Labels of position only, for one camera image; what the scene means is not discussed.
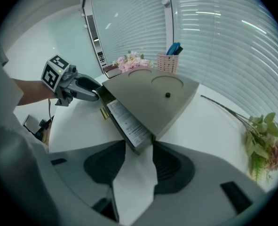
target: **pink pencil holder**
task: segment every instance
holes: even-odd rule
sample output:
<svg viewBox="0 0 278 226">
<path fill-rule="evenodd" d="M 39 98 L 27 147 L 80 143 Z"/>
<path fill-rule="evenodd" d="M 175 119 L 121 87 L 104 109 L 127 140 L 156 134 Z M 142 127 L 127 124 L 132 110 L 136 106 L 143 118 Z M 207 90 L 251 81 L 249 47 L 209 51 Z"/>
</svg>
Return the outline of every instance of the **pink pencil holder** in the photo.
<svg viewBox="0 0 278 226">
<path fill-rule="evenodd" d="M 176 73 L 178 55 L 157 54 L 158 69 L 170 73 Z"/>
</svg>

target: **yellow tag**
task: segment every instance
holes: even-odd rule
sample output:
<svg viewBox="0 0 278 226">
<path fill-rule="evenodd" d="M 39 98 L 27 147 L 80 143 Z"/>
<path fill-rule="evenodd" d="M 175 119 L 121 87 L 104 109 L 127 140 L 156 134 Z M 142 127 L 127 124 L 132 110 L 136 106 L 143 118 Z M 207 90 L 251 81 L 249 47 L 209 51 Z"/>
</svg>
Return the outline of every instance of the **yellow tag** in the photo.
<svg viewBox="0 0 278 226">
<path fill-rule="evenodd" d="M 105 108 L 104 107 L 102 107 L 101 109 L 100 109 L 100 111 L 101 111 L 101 114 L 102 114 L 102 116 L 103 116 L 103 118 L 106 120 L 107 118 L 109 118 L 109 114 L 107 113 L 107 111 L 105 110 Z"/>
</svg>

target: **flower stem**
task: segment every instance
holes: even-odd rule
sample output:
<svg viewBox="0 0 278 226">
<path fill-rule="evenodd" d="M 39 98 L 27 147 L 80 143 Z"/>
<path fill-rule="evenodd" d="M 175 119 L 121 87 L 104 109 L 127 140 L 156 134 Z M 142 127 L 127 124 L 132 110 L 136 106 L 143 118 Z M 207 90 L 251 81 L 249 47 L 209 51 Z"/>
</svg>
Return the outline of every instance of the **flower stem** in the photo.
<svg viewBox="0 0 278 226">
<path fill-rule="evenodd" d="M 212 101 L 213 103 L 219 105 L 220 107 L 222 107 L 223 109 L 225 109 L 227 112 L 229 112 L 230 114 L 232 114 L 233 116 L 235 116 L 235 117 L 244 125 L 244 127 L 245 127 L 247 130 L 251 130 L 251 131 L 253 131 L 254 133 L 260 135 L 260 133 L 259 133 L 252 125 L 250 125 L 248 122 L 245 121 L 245 120 L 251 121 L 251 120 L 249 120 L 248 118 L 246 118 L 245 116 L 243 116 L 243 115 L 241 115 L 241 114 L 238 114 L 237 112 L 235 112 L 235 111 L 233 111 L 233 110 L 231 110 L 231 109 L 225 107 L 224 105 L 220 104 L 219 102 L 214 101 L 214 100 L 212 100 L 212 99 L 210 99 L 210 98 L 208 98 L 208 97 L 206 97 L 206 96 L 201 95 L 201 97 L 203 97 L 203 98 L 205 98 L 205 99 L 207 99 L 207 100 L 210 100 L 210 101 Z"/>
</svg>

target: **circular indentation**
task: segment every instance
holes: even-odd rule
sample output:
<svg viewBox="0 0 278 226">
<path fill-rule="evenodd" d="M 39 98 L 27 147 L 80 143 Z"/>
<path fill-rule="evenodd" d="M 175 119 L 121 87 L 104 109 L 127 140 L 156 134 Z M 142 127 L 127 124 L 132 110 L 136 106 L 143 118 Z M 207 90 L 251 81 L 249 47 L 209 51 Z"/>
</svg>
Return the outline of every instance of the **circular indentation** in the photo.
<svg viewBox="0 0 278 226">
<path fill-rule="evenodd" d="M 183 88 L 184 86 L 183 82 L 180 79 L 168 75 L 156 77 L 151 81 L 151 83 L 153 86 L 165 90 L 166 92 L 171 90 L 178 90 Z"/>
<path fill-rule="evenodd" d="M 131 77 L 141 77 L 141 76 L 146 76 L 146 75 L 149 75 L 151 74 L 151 71 L 150 70 L 146 70 L 146 69 L 142 69 L 142 70 L 135 70 L 135 71 L 132 71 L 128 74 L 128 76 L 131 76 Z"/>
</svg>

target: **window blind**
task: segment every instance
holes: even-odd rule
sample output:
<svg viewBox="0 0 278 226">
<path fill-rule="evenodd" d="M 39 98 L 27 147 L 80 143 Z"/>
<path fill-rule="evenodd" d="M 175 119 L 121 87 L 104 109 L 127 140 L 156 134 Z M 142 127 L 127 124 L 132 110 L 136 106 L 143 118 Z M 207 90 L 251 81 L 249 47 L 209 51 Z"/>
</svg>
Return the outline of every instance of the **window blind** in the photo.
<svg viewBox="0 0 278 226">
<path fill-rule="evenodd" d="M 278 24 L 260 0 L 172 0 L 178 73 L 253 116 L 276 113 Z"/>
<path fill-rule="evenodd" d="M 107 64 L 129 50 L 156 62 L 166 50 L 161 0 L 91 0 L 99 41 Z"/>
</svg>

